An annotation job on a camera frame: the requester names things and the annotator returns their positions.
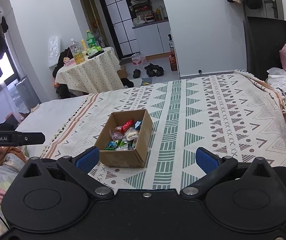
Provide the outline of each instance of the patterned bedspread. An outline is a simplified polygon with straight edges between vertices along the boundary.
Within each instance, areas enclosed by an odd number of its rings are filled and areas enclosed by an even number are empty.
[[[286,125],[271,96],[240,74],[198,77],[89,95],[42,157],[76,156],[94,145],[111,112],[146,108],[153,121],[145,168],[108,168],[90,176],[119,188],[183,187],[205,173],[195,163],[204,147],[239,162],[265,157],[286,166]]]

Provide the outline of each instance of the round table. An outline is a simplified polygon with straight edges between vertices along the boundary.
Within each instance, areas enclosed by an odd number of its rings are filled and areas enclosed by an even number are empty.
[[[104,53],[86,60],[79,65],[62,67],[56,75],[55,82],[66,84],[70,90],[89,94],[123,89],[117,74],[120,62],[112,47],[103,48]]]

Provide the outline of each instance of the bed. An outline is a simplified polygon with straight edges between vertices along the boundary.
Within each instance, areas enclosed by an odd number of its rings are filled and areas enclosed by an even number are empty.
[[[28,146],[30,156],[76,156],[94,145],[111,112],[144,108],[153,121],[145,168],[98,163],[89,173],[114,191],[181,190],[205,175],[195,163],[198,147],[239,162],[263,156],[272,166],[286,166],[280,106],[273,93],[240,72],[47,102],[18,130],[46,136],[46,146]]]

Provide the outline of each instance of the kitchen cabinet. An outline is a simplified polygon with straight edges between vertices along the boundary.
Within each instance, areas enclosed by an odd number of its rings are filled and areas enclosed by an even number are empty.
[[[159,29],[164,53],[170,52],[170,38],[168,36],[171,34],[170,22],[158,23],[157,27]]]
[[[144,56],[164,53],[157,24],[134,29],[140,52]]]

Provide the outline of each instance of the cardboard box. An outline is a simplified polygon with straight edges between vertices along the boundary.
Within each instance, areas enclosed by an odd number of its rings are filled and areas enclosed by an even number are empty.
[[[136,146],[130,151],[106,151],[112,140],[110,130],[134,119],[142,121]],[[147,158],[147,148],[150,141],[153,122],[146,109],[113,112],[102,129],[95,146],[100,150],[100,162],[108,167],[143,168]]]
[[[127,78],[127,72],[124,65],[121,65],[121,69],[117,71],[117,74],[119,75],[120,79]]]

